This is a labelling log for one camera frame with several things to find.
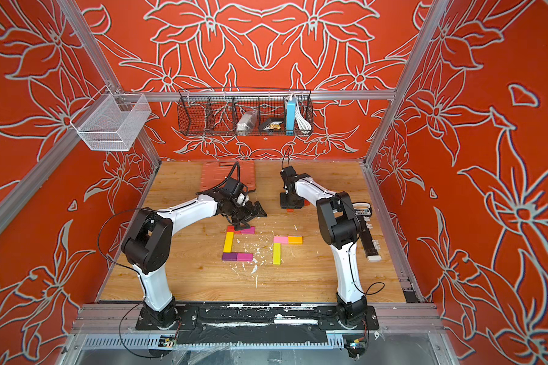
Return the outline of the small magenta block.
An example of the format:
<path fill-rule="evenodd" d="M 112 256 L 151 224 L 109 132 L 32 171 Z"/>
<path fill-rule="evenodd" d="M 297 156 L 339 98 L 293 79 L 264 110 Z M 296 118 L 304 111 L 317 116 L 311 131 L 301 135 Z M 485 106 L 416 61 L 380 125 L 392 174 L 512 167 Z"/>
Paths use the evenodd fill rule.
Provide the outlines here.
<path fill-rule="evenodd" d="M 241 232 L 242 234 L 255 234 L 256 230 L 255 230 L 255 227 L 250 227 L 250 228 L 244 229 Z"/>

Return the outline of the long yellow block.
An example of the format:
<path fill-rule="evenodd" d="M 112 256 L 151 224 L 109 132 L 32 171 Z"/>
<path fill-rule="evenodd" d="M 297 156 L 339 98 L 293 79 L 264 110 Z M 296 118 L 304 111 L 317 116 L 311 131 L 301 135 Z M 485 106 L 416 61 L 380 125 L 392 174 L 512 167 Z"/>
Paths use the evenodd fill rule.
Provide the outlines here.
<path fill-rule="evenodd" d="M 225 236 L 225 242 L 223 246 L 223 253 L 231 253 L 234 240 L 234 231 L 228 231 Z"/>

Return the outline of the pink long block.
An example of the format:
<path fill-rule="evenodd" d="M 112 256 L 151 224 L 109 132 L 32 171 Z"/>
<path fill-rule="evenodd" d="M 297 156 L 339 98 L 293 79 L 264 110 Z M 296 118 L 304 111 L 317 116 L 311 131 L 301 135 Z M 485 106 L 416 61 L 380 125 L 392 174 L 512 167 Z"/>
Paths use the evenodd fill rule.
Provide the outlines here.
<path fill-rule="evenodd" d="M 280 244 L 288 244 L 289 243 L 289 238 L 284 237 L 284 236 L 275 236 L 273 238 L 273 242 L 274 243 L 280 243 Z"/>

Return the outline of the magenta long block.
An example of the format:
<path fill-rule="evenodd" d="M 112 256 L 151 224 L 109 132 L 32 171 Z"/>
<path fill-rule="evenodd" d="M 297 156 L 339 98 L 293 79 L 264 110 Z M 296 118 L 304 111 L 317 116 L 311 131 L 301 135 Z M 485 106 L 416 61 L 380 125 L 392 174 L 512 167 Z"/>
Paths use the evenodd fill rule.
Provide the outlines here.
<path fill-rule="evenodd" d="M 254 254 L 251 252 L 238 252 L 237 261 L 238 262 L 252 262 L 254 260 Z"/>

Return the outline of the yellow-green block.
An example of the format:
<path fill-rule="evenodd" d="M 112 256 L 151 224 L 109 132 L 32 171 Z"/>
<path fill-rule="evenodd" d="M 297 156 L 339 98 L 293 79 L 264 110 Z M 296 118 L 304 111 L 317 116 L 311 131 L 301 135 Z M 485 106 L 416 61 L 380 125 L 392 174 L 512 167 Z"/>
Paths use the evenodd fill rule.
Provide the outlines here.
<path fill-rule="evenodd" d="M 272 248 L 272 264 L 274 266 L 280 266 L 282 263 L 282 245 L 281 243 L 274 243 Z"/>

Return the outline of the orange long block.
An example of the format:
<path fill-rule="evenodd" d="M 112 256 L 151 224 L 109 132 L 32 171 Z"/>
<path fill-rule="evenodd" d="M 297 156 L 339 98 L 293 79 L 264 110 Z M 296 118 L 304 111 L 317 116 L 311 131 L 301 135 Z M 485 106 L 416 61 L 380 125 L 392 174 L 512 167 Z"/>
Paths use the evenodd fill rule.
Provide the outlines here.
<path fill-rule="evenodd" d="M 288 237 L 288 244 L 301 245 L 303 244 L 303 237 L 300 237 L 300 236 Z"/>

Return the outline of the purple small block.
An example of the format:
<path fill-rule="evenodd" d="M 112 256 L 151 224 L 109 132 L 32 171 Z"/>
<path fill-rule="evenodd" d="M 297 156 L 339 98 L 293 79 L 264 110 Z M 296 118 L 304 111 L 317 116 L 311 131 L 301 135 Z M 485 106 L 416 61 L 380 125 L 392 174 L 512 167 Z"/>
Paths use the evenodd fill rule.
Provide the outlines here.
<path fill-rule="evenodd" d="M 237 262 L 236 252 L 224 252 L 222 254 L 222 261 L 224 262 Z"/>

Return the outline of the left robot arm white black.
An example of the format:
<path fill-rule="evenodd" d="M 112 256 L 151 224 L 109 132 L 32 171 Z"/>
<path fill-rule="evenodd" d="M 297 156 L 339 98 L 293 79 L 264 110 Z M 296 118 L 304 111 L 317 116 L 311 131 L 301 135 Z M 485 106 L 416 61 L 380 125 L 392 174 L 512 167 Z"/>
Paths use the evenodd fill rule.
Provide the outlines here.
<path fill-rule="evenodd" d="M 188 226 L 221 215 L 237 230 L 267 214 L 260 202 L 222 193 L 199 194 L 195 199 L 160 211 L 141 208 L 135 214 L 121 251 L 132 266 L 143 290 L 141 317 L 145 328 L 168 329 L 177 324 L 176 301 L 167 281 L 166 263 L 172 237 Z"/>

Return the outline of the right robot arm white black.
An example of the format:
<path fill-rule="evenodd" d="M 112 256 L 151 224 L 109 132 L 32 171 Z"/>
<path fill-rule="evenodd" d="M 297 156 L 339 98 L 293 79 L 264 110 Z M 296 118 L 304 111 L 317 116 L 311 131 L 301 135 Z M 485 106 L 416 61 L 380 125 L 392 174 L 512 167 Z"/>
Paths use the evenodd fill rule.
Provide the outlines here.
<path fill-rule="evenodd" d="M 283 169 L 281 178 L 282 208 L 299 209 L 306 201 L 316 208 L 319 231 L 332 251 L 336 268 L 338 320 L 345 327 L 358 325 L 367 314 L 368 304 L 356 259 L 356 244 L 362 228 L 349 194 L 328 190 L 306 173 L 296 173 L 292 167 Z"/>

